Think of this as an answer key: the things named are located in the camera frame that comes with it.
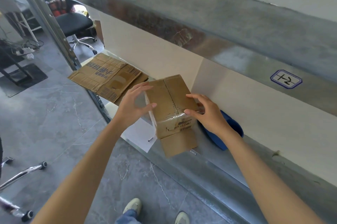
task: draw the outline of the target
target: white sneaker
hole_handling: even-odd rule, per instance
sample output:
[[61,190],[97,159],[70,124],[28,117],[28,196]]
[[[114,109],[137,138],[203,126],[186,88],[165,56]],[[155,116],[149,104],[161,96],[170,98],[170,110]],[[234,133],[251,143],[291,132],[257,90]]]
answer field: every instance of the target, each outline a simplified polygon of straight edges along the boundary
[[132,199],[125,207],[123,213],[129,209],[134,209],[137,212],[137,216],[141,213],[141,200],[139,198]]
[[176,221],[174,222],[174,224],[190,224],[187,213],[180,212],[176,217]]

